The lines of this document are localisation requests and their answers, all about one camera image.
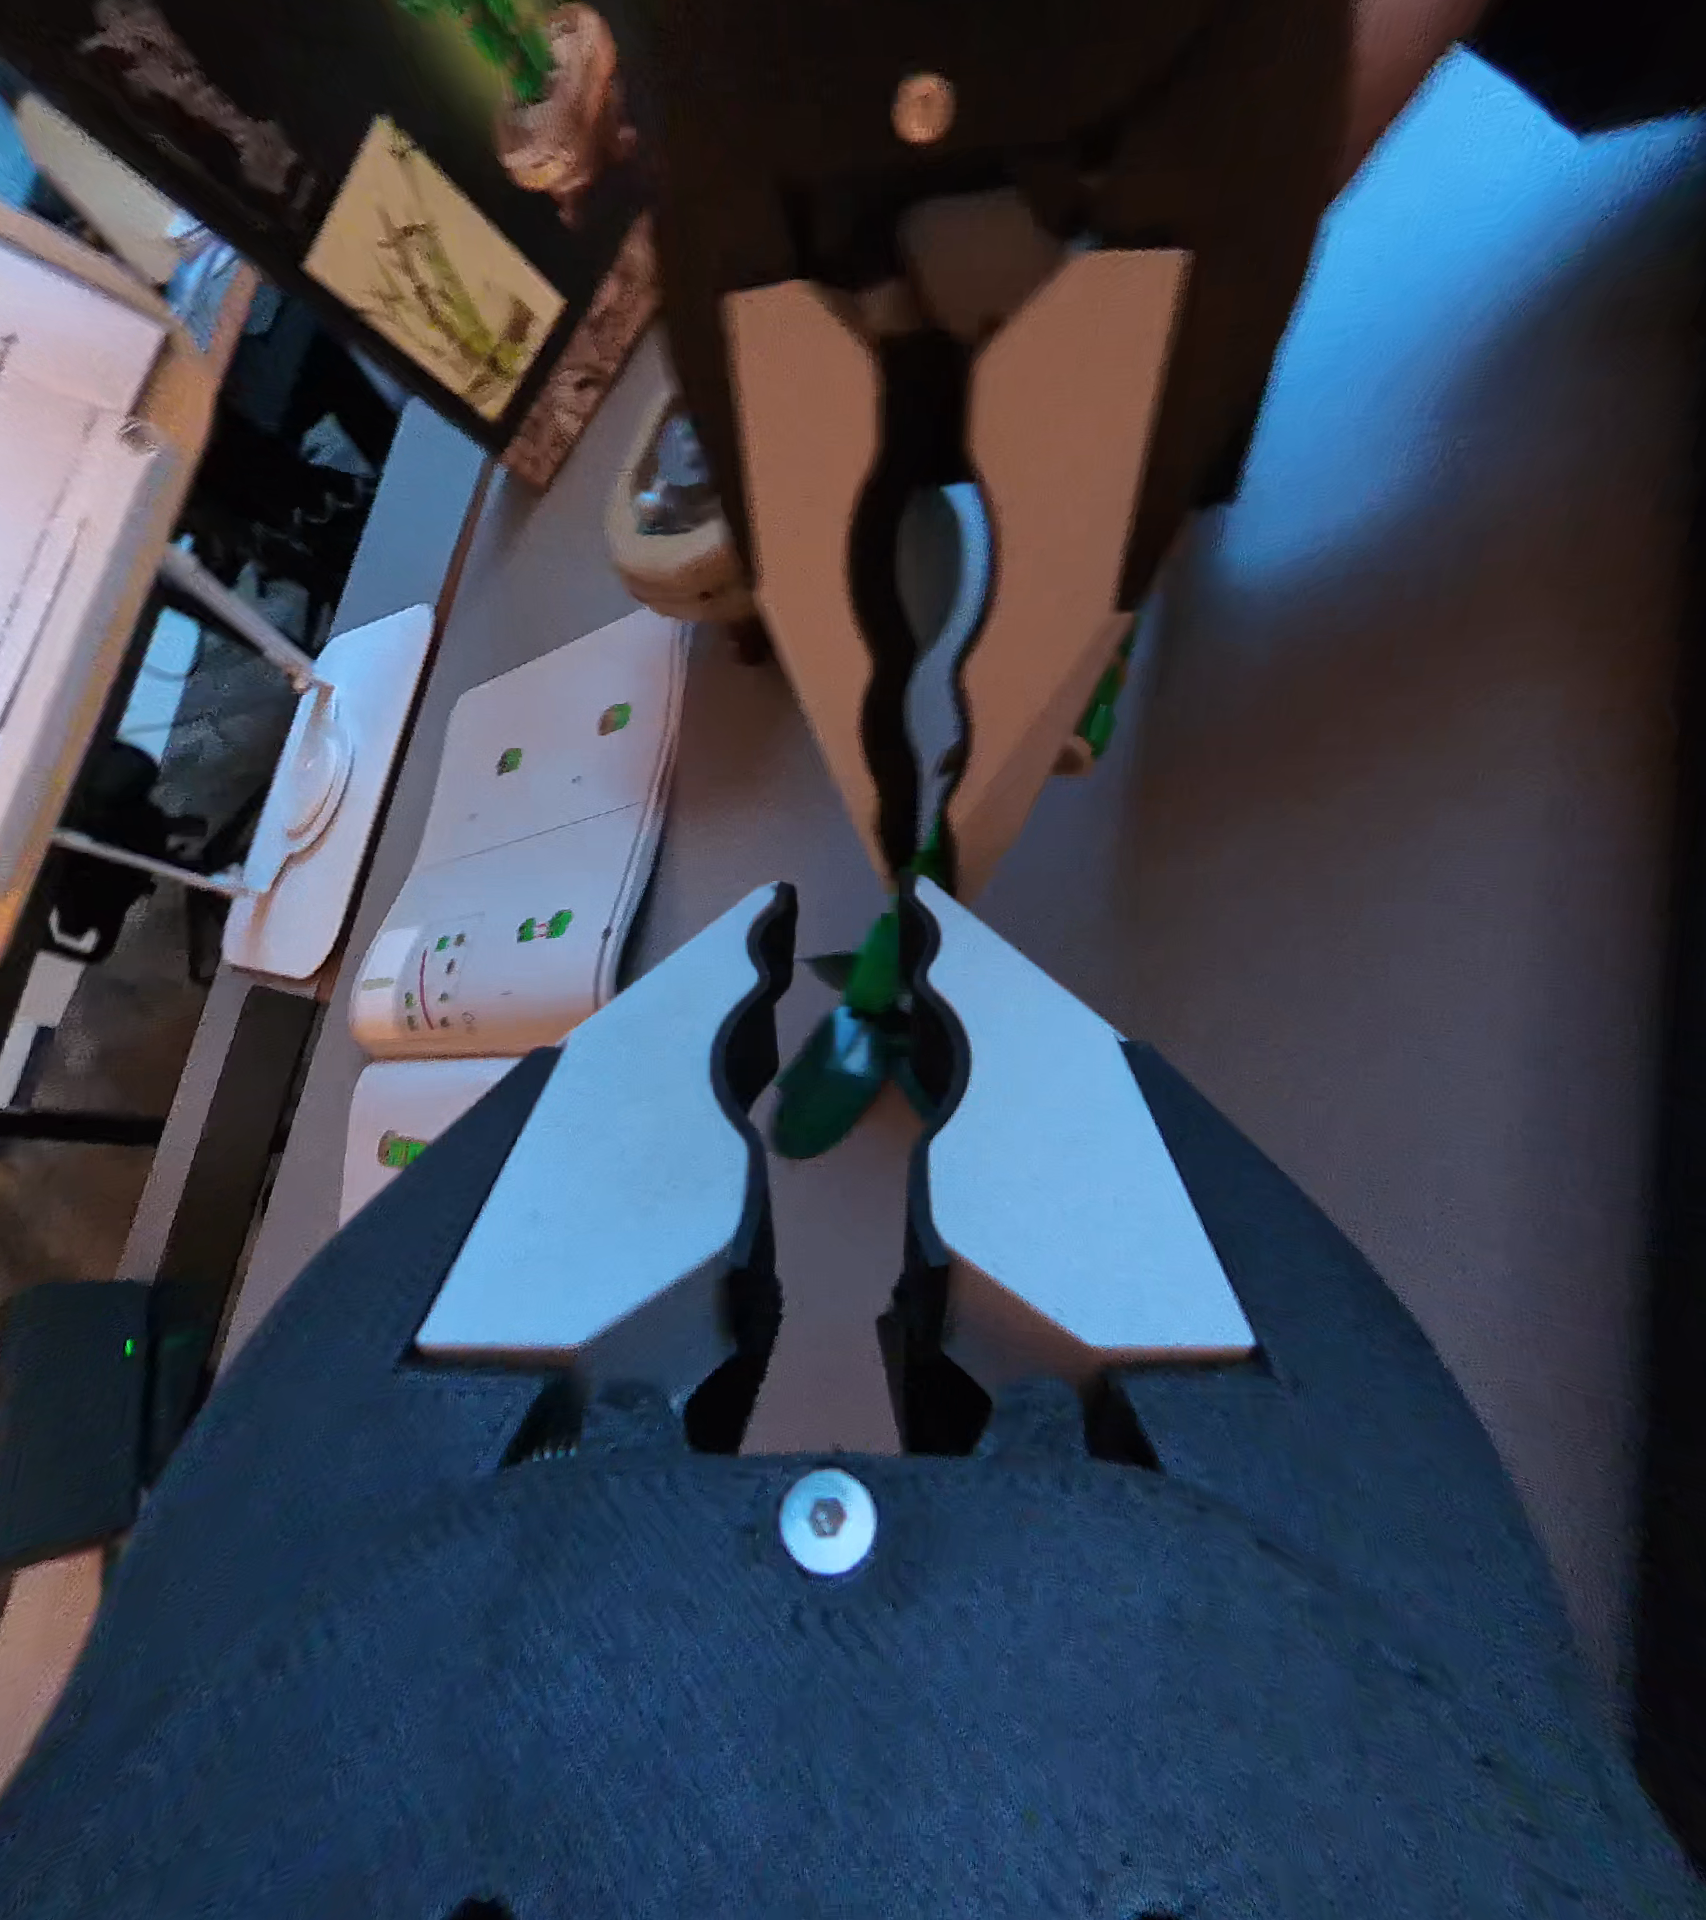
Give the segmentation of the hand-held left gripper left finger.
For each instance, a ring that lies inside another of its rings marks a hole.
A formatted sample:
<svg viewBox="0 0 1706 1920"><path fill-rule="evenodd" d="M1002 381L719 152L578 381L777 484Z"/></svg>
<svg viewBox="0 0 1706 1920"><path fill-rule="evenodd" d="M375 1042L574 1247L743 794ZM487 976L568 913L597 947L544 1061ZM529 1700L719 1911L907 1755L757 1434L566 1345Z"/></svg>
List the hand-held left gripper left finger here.
<svg viewBox="0 0 1706 1920"><path fill-rule="evenodd" d="M641 1385L738 1453L782 1317L768 1156L797 889L719 913L555 1051L413 1346L437 1366Z"/></svg>

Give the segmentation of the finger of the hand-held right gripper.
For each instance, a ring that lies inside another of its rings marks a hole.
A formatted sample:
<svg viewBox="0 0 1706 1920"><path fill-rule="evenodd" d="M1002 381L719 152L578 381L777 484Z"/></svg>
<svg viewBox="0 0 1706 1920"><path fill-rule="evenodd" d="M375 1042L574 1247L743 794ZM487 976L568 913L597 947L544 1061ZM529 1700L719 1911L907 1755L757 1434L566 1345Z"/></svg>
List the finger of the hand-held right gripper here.
<svg viewBox="0 0 1706 1920"><path fill-rule="evenodd" d="M719 301L750 592L825 775L882 883L916 849L919 761L905 716L916 641L898 594L882 348L919 312L892 278Z"/></svg>
<svg viewBox="0 0 1706 1920"><path fill-rule="evenodd" d="M1123 576L1188 298L1180 248L1083 248L971 360L966 452L990 589L955 666L947 894L975 902L1022 835L1125 631Z"/></svg>

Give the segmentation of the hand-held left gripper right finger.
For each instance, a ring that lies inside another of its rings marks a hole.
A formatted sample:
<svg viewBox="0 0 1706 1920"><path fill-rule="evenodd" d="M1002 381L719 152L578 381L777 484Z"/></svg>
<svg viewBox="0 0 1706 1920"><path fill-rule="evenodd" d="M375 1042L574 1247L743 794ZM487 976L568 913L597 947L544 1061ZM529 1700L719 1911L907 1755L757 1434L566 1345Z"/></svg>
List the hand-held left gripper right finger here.
<svg viewBox="0 0 1706 1920"><path fill-rule="evenodd" d="M898 896L919 1122L878 1324L905 1453L971 1453L1016 1385L1104 1418L1123 1376L1255 1359L1248 1313L1101 1015L932 883Z"/></svg>

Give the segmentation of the green toy bamboo stalk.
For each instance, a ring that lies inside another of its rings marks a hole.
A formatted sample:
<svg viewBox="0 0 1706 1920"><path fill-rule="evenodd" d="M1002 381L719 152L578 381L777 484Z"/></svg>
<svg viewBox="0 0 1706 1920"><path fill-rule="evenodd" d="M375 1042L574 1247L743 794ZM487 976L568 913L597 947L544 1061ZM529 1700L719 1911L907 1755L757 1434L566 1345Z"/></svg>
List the green toy bamboo stalk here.
<svg viewBox="0 0 1706 1920"><path fill-rule="evenodd" d="M1119 703L1128 681L1128 666L1135 650L1135 621L1125 622L1125 634L1119 636L1097 687L1091 688L1088 707L1081 709L1081 722L1074 736L1062 743L1051 763L1051 778L1088 778L1111 750L1111 737L1119 733Z"/></svg>

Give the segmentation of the green toy branch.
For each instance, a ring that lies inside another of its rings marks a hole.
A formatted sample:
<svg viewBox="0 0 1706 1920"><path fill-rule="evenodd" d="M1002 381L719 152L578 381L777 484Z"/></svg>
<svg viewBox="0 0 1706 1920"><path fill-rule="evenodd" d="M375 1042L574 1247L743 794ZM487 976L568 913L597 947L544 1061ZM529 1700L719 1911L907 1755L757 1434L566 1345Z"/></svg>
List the green toy branch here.
<svg viewBox="0 0 1706 1920"><path fill-rule="evenodd" d="M889 1087L898 1087L921 1122L950 1095L957 1047L927 993L938 930L919 906L927 885L955 878L945 820L927 828L907 876L912 894L889 902L861 947L804 960L835 1005L777 1081L768 1141L791 1160L815 1160L840 1149Z"/></svg>

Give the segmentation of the grey desk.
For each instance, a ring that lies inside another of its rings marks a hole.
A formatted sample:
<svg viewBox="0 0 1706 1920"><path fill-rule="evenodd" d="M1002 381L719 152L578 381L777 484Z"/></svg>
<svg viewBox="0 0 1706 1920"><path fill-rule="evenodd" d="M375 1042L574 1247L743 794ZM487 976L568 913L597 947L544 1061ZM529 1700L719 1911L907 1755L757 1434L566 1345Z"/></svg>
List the grey desk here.
<svg viewBox="0 0 1706 1920"><path fill-rule="evenodd" d="M1354 5L1355 168L1239 492L1178 545L1119 775L985 918L1248 1134L1417 1313L1619 1692L1640 1461L1706 132L1562 132L1464 53L1492 5ZM862 883L779 687L694 646L646 960L757 860ZM750 1450L892 1444L871 1313L893 1095L771 1170L797 1263Z"/></svg>

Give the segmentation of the tan toy pot base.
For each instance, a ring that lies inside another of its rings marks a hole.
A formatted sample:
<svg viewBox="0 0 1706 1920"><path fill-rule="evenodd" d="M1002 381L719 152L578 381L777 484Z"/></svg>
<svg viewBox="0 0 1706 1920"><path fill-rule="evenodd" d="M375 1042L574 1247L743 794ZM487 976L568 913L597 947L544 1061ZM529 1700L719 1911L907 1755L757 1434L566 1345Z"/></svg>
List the tan toy pot base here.
<svg viewBox="0 0 1706 1920"><path fill-rule="evenodd" d="M743 666L768 662L768 636L719 489L679 391L650 405L611 485L603 539L631 603L688 627L723 631Z"/></svg>

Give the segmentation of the open building booklet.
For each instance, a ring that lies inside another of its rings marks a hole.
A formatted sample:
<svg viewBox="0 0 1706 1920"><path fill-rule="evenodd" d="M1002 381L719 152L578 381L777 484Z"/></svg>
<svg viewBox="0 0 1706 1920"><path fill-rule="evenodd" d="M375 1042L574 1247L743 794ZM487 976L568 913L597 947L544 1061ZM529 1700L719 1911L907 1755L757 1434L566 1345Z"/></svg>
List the open building booklet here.
<svg viewBox="0 0 1706 1920"><path fill-rule="evenodd" d="M468 688L426 828L363 953L340 1225L623 973L674 782L688 631L628 614Z"/></svg>

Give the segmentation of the instruction sheet on wooden stand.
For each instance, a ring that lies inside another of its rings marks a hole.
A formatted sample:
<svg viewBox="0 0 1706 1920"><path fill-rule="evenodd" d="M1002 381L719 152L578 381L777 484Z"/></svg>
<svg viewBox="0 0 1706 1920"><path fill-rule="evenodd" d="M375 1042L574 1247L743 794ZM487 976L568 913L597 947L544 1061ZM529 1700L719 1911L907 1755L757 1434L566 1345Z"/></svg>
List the instruction sheet on wooden stand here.
<svg viewBox="0 0 1706 1920"><path fill-rule="evenodd" d="M109 256L45 220L0 202L0 244L37 256L171 327L171 339L137 403L137 420L127 427L129 440L165 459L165 474L146 506L132 518L129 555L109 583L102 636L79 666L71 722L50 745L45 775L26 775L21 866L0 883L0 960L25 921L50 849L73 849L229 899L224 962L284 982L311 979L340 946L371 849L426 667L433 608L417 607L346 631L319 657L303 657L262 614L219 589L197 555L173 551L171 537L199 468L224 369L244 319L244 286L224 301L209 339L197 344L162 293L139 286ZM162 589L247 644L296 696L289 736L265 783L265 810L238 876L193 876L64 828L73 782L137 641L139 616Z"/></svg>

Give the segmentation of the black toy set box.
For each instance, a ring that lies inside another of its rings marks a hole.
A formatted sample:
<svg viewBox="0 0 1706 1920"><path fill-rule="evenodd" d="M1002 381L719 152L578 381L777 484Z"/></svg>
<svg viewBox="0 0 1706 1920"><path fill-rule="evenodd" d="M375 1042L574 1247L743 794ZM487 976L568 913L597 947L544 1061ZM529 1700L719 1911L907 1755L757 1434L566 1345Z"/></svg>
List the black toy set box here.
<svg viewBox="0 0 1706 1920"><path fill-rule="evenodd" d="M654 319L628 5L0 5L0 66L530 492Z"/></svg>

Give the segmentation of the dark box with green light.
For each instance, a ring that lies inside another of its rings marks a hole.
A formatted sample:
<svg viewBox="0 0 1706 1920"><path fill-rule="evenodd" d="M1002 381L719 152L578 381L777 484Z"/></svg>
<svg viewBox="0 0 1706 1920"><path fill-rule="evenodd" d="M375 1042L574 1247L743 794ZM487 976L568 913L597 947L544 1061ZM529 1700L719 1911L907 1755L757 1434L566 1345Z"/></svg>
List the dark box with green light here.
<svg viewBox="0 0 1706 1920"><path fill-rule="evenodd" d="M193 1288L25 1288L0 1317L0 1572L111 1549L204 1402Z"/></svg>

